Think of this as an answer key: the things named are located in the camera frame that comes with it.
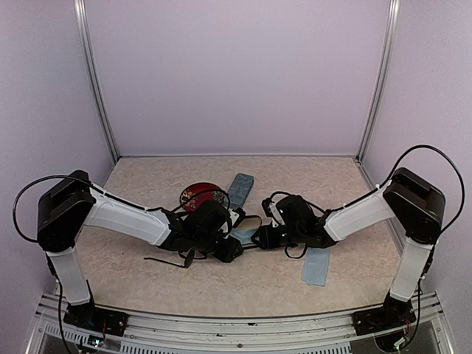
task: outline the lavender wall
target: lavender wall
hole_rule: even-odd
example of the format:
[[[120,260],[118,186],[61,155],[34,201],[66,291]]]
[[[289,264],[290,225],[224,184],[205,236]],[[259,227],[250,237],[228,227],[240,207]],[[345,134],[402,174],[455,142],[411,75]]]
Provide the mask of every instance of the lavender wall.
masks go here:
[[[388,1],[86,4],[123,155],[355,155]]]
[[[103,182],[112,168],[86,76],[72,1],[0,3],[0,343],[19,353],[43,291],[44,253],[14,231],[11,207],[28,182],[77,168]],[[21,227],[35,237],[46,185],[25,195]]]
[[[469,199],[462,217],[442,236],[425,286],[437,290],[457,340],[470,352],[472,331],[472,3],[404,1],[386,91],[366,166],[374,181],[409,146],[444,150],[462,171]],[[446,195],[446,220],[459,205],[459,184],[442,159],[415,152],[405,165]]]

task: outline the black cable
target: black cable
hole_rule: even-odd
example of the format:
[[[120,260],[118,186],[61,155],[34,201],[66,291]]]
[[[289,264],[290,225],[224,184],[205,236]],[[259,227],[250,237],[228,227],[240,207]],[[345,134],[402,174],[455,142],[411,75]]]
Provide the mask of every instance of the black cable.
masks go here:
[[[58,321],[59,321],[59,331],[60,331],[60,337],[62,338],[62,342],[64,343],[64,347],[66,347],[67,353],[72,354],[71,350],[69,349],[69,346],[67,345],[66,342],[66,336],[64,335],[64,329],[62,328],[62,317],[60,313],[60,306],[62,304],[62,296],[63,296],[63,289],[62,289],[62,283],[59,283],[59,305],[58,305]]]
[[[123,203],[123,204],[126,204],[130,207],[133,207],[135,209],[139,209],[139,210],[143,210],[143,211],[148,211],[148,212],[155,212],[157,210],[160,210],[162,209],[161,206],[158,206],[158,207],[154,207],[154,208],[146,208],[144,206],[140,206],[138,204],[135,204],[135,203],[132,203],[130,201],[126,201],[125,199],[121,199],[120,197],[117,197],[113,194],[109,194],[107,193],[105,190],[102,190],[100,189],[99,187],[93,185],[91,182],[88,182],[88,181],[84,181],[83,179],[81,178],[77,178],[77,177],[73,177],[73,176],[67,176],[67,175],[50,175],[50,176],[46,176],[46,177],[43,177],[43,178],[39,178],[29,184],[27,184],[25,187],[23,187],[23,189],[20,190],[20,192],[16,195],[16,198],[15,198],[15,201],[13,202],[13,225],[15,226],[15,229],[17,231],[17,233],[23,238],[25,239],[26,241],[28,242],[32,242],[32,243],[37,243],[38,241],[35,240],[35,239],[32,239],[30,237],[27,237],[21,230],[20,230],[20,227],[18,225],[18,220],[17,220],[17,217],[16,217],[16,209],[18,207],[18,201],[20,200],[20,197],[31,187],[35,186],[36,184],[40,184],[41,182],[44,182],[44,181],[48,181],[48,180],[51,180],[51,179],[68,179],[68,180],[71,180],[71,181],[77,181],[77,182],[80,182],[80,183],[83,183],[85,184],[87,187],[95,190],[96,192],[100,193],[101,195],[104,195],[105,197],[109,197],[111,199],[114,199],[115,201],[119,201],[120,203]]]
[[[402,350],[406,349],[413,342],[413,339],[416,336],[416,333],[418,332],[418,328],[420,326],[420,317],[421,317],[421,278],[420,278],[420,280],[418,280],[417,287],[418,287],[418,295],[417,295],[418,296],[418,316],[417,316],[417,319],[416,319],[416,326],[414,327],[414,331],[413,331],[412,336],[405,343],[405,345],[403,345],[402,347],[399,347],[398,350],[397,350],[397,348],[395,348],[392,351],[382,350],[383,352],[385,352],[385,353],[399,353]]]
[[[292,260],[299,260],[299,259],[303,258],[303,256],[305,256],[305,254],[307,253],[307,250],[308,250],[308,246],[307,246],[307,244],[305,244],[305,247],[303,247],[302,253],[299,256],[292,257],[291,255],[288,254],[288,247],[290,247],[290,245],[285,246],[283,251],[285,253],[285,256],[287,256],[288,258],[291,258]]]
[[[226,192],[224,190],[213,189],[213,190],[202,190],[201,192],[198,192],[198,193],[192,195],[191,197],[187,198],[185,201],[182,201],[176,208],[170,210],[170,212],[176,212],[180,208],[183,209],[185,207],[185,205],[188,204],[189,201],[192,201],[193,199],[197,198],[198,196],[200,196],[202,194],[205,194],[205,193],[209,193],[209,192],[220,192],[220,193],[224,194],[224,196],[226,197],[226,200],[228,201],[228,205],[226,206],[226,210],[229,210],[229,205],[231,204],[231,199],[229,199],[228,192]]]
[[[405,151],[404,153],[401,154],[401,156],[398,158],[398,160],[395,162],[395,164],[393,165],[393,168],[392,170],[390,171],[390,173],[387,175],[387,177],[385,178],[385,180],[379,184],[379,189],[384,187],[385,184],[390,180],[390,178],[392,177],[393,173],[395,172],[395,170],[397,169],[398,165],[400,164],[400,162],[405,158],[405,156],[407,156],[409,153],[411,153],[412,151],[414,150],[418,150],[418,149],[427,149],[427,150],[432,150],[434,151],[435,153],[438,153],[440,154],[449,164],[450,166],[454,169],[454,172],[457,174],[457,178],[459,179],[459,183],[460,183],[460,188],[461,188],[461,193],[462,193],[462,197],[461,197],[461,201],[460,201],[460,206],[459,206],[459,209],[457,210],[457,213],[455,214],[455,216],[451,219],[451,221],[449,221],[449,223],[444,226],[444,228],[441,229],[441,232],[440,232],[440,235],[445,231],[447,230],[456,220],[457,218],[460,216],[460,214],[462,213],[462,210],[464,209],[464,204],[465,204],[465,185],[464,185],[464,179],[462,178],[462,175],[460,174],[459,172],[459,169],[457,168],[457,166],[453,163],[453,161],[451,160],[451,158],[449,156],[447,156],[445,153],[443,153],[440,149],[438,149],[437,147],[434,147],[434,146],[431,146],[431,145],[425,145],[425,144],[419,144],[419,145],[415,145],[415,146],[412,146],[411,148],[409,148],[407,151]],[[374,189],[374,190],[371,190],[370,192],[364,194],[363,196],[355,199],[354,201],[351,201],[349,202],[348,204],[344,205],[344,206],[340,206],[339,208],[336,208],[336,209],[332,209],[331,212],[337,212],[339,210],[342,210],[346,207],[350,207],[351,205],[357,203],[358,201],[360,201],[361,199],[363,198],[366,198],[367,196],[375,193],[377,191],[377,189]]]

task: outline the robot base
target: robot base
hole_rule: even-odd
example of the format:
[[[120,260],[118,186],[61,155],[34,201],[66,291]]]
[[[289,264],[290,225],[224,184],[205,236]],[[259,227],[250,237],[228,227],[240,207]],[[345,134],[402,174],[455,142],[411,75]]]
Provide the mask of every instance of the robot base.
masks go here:
[[[83,308],[81,306],[84,305],[69,305],[64,315],[64,323],[102,334],[123,337],[128,322],[128,314],[95,306],[85,306]]]
[[[400,302],[389,295],[381,308],[357,311],[352,318],[358,336],[399,328],[416,321],[411,301]]]

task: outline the metal base plate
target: metal base plate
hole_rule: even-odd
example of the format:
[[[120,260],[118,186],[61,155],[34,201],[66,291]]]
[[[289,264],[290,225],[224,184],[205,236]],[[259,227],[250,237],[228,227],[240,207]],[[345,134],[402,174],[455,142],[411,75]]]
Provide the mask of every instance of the metal base plate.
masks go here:
[[[358,311],[352,314],[355,334],[363,336],[364,334],[381,332],[406,325],[407,321],[414,323],[416,316],[414,312],[407,311],[395,320],[386,318],[384,308],[372,308],[369,310]]]
[[[74,315],[71,305],[69,305],[67,307],[67,312],[64,315],[63,322],[86,330],[93,330],[98,333],[123,337],[126,324],[128,323],[128,314],[97,307],[95,308],[95,311],[96,313],[94,314],[94,317],[99,319],[98,321],[80,321],[79,318]]]

